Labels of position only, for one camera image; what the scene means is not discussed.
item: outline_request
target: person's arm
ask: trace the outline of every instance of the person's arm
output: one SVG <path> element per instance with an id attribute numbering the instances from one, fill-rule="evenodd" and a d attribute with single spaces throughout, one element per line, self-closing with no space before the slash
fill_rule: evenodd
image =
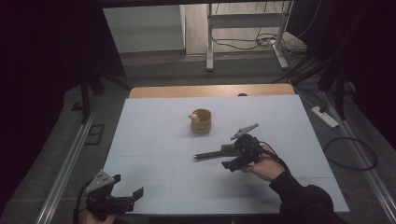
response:
<path id="1" fill-rule="evenodd" d="M 275 153 L 268 146 L 262 148 Z M 284 223 L 346 223 L 334 213 L 332 198 L 324 189 L 313 185 L 303 187 L 271 157 L 262 154 L 258 163 L 241 170 L 271 182 L 270 188 L 282 201 L 279 214 Z"/>
<path id="2" fill-rule="evenodd" d="M 82 221 L 82 224 L 113 224 L 115 219 L 116 215 L 108 215 L 105 221 L 101 221 L 94 214 L 87 211 L 84 220 Z"/>

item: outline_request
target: power strip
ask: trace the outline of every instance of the power strip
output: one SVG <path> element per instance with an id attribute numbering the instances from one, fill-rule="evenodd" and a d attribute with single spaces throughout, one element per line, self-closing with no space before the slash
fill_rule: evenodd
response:
<path id="1" fill-rule="evenodd" d="M 328 115 L 326 112 L 321 113 L 320 107 L 315 106 L 314 108 L 311 109 L 314 114 L 316 114 L 323 122 L 325 122 L 330 128 L 335 128 L 338 126 L 338 122 L 335 121 L 330 115 Z"/>

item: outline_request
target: black cloth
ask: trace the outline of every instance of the black cloth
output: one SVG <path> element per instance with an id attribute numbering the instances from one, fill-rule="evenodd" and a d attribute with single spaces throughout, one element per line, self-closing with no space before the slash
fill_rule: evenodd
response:
<path id="1" fill-rule="evenodd" d="M 303 187 L 290 172 L 285 171 L 271 184 L 280 197 L 279 214 L 284 223 L 345 224 L 333 211 L 332 198 L 320 187 Z"/>

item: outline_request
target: human hand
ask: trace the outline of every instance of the human hand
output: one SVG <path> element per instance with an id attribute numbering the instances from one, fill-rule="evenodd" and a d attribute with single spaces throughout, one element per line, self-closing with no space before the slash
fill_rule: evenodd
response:
<path id="1" fill-rule="evenodd" d="M 87 211 L 82 224 L 113 224 L 116 215 L 108 215 L 105 221 L 101 221 L 96 215 Z"/>
<path id="2" fill-rule="evenodd" d="M 267 150 L 275 154 L 275 152 L 267 145 L 262 145 L 262 149 Z M 248 165 L 241 169 L 244 173 L 252 173 L 259 178 L 272 182 L 280 174 L 282 174 L 285 169 L 279 163 L 277 163 L 272 157 L 262 153 L 260 161 L 254 165 Z"/>

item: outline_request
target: floor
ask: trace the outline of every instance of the floor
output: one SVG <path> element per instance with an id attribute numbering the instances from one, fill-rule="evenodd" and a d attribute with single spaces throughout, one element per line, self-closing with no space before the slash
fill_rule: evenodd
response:
<path id="1" fill-rule="evenodd" d="M 259 3 L 257 10 L 263 10 Z M 238 8 L 243 8 L 243 12 L 250 12 L 255 9 L 256 3 L 246 4 L 244 7 L 236 5 L 220 4 L 218 13 L 234 13 Z M 205 39 L 199 38 L 206 35 L 197 30 L 192 30 L 199 25 L 205 25 L 205 6 L 188 6 L 192 10 L 191 15 L 201 17 L 201 22 L 196 20 L 196 24 L 189 28 L 187 21 L 188 56 L 178 53 L 147 54 L 136 56 L 134 54 L 121 55 L 127 77 L 123 81 L 136 86 L 172 86 L 172 85 L 216 85 L 216 84 L 254 84 L 271 83 L 275 78 L 284 76 L 287 72 L 279 68 L 276 57 L 271 49 L 259 49 L 244 53 L 234 53 L 233 49 L 215 45 L 215 71 L 208 73 L 205 70 Z M 268 10 L 279 10 L 281 5 L 274 7 L 273 3 L 268 3 Z M 215 38 L 255 38 L 257 30 L 249 29 L 246 32 L 215 33 Z M 240 47 L 250 47 L 247 43 L 236 41 L 233 44 L 240 44 Z M 296 48 L 304 48 L 299 41 L 295 42 Z M 301 59 L 300 56 L 288 57 L 290 66 L 294 66 Z M 302 83 L 304 87 L 321 97 L 316 86 L 319 75 L 311 77 Z M 98 114 L 94 118 L 93 124 L 105 124 L 106 128 L 101 143 L 97 146 L 84 145 L 76 161 L 69 181 L 64 183 L 64 191 L 61 192 L 61 199 L 56 210 L 53 211 L 51 223 L 71 223 L 72 211 L 76 204 L 78 191 L 82 184 L 92 178 L 101 169 L 106 161 L 106 155 L 117 128 L 118 119 L 122 110 L 123 101 L 128 97 L 129 91 L 124 90 L 108 80 L 103 80 L 106 91 L 102 96 L 98 96 Z M 80 88 L 75 87 L 64 96 L 64 110 L 59 117 L 46 145 L 44 145 L 40 156 L 35 161 L 31 170 L 24 178 L 23 182 L 13 195 L 11 201 L 0 218 L 0 224 L 34 223 L 47 199 L 48 193 L 54 183 L 55 178 L 61 168 L 70 146 L 73 145 L 78 130 L 80 128 L 81 112 L 72 111 L 75 102 L 80 101 Z M 302 96 L 309 102 L 320 104 L 320 101 L 311 93 L 302 91 Z M 306 112 L 317 134 L 318 140 L 324 147 L 326 143 L 334 137 L 341 136 L 340 130 L 329 129 L 321 120 L 310 112 L 310 105 L 306 106 Z M 378 165 L 375 170 L 381 176 L 392 198 L 396 198 L 396 153 L 389 143 L 373 127 L 359 109 L 354 105 L 351 96 L 345 99 L 346 121 L 353 130 L 356 137 L 367 142 L 375 151 L 378 157 Z M 95 141 L 94 137 L 88 137 L 86 142 Z M 356 160 L 350 152 L 347 143 L 340 142 L 331 148 L 329 156 L 342 160 L 346 163 L 356 164 Z M 340 189 L 345 195 L 346 202 L 351 210 L 350 213 L 339 214 L 344 220 L 351 224 L 372 224 L 372 223 L 395 223 L 389 220 L 384 212 L 383 205 L 378 199 L 378 195 L 373 191 L 367 182 L 367 174 L 364 172 L 349 171 L 331 163 L 334 175 L 339 183 Z M 157 217 L 125 217 L 126 223 L 163 223 L 163 219 Z M 230 219 L 214 222 L 213 219 L 202 223 L 231 223 Z M 251 220 L 245 223 L 262 223 L 262 220 Z"/>
<path id="2" fill-rule="evenodd" d="M 282 11 L 282 2 L 251 2 L 251 3 L 225 3 L 213 4 L 212 13 L 215 14 L 249 14 L 249 13 L 276 13 Z M 206 53 L 207 46 L 207 5 L 186 5 L 186 52 L 188 55 Z M 259 34 L 277 34 L 277 27 L 264 28 L 232 28 L 215 29 L 213 38 L 221 44 L 229 44 L 241 49 L 249 49 L 257 46 L 254 41 Z M 303 42 L 295 36 L 285 33 L 283 36 L 288 48 L 305 49 Z M 241 39 L 250 41 L 220 40 L 220 39 Z M 241 50 L 229 46 L 214 43 L 214 52 L 238 52 L 238 51 L 260 51 L 272 50 L 271 47 L 261 46 L 255 49 Z"/>

